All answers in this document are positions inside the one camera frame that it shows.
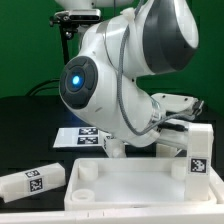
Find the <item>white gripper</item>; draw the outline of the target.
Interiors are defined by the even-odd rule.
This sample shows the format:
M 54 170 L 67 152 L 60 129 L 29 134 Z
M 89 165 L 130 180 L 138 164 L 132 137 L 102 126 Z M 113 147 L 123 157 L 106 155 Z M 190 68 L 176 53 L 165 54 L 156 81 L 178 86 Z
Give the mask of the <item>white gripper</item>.
M 178 149 L 187 149 L 189 123 L 182 120 L 170 120 L 158 126 L 160 132 L 157 143 Z

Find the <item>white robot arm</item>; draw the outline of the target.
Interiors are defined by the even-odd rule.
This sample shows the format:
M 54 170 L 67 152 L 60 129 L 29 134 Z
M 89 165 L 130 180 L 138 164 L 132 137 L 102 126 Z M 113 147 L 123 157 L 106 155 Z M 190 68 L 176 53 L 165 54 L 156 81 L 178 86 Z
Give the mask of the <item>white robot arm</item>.
M 136 79 L 184 69 L 198 42 L 186 0 L 140 0 L 86 30 L 78 55 L 62 71 L 60 97 L 84 122 L 135 147 L 148 146 L 160 138 L 161 123 L 189 116 L 183 104 L 162 103 Z

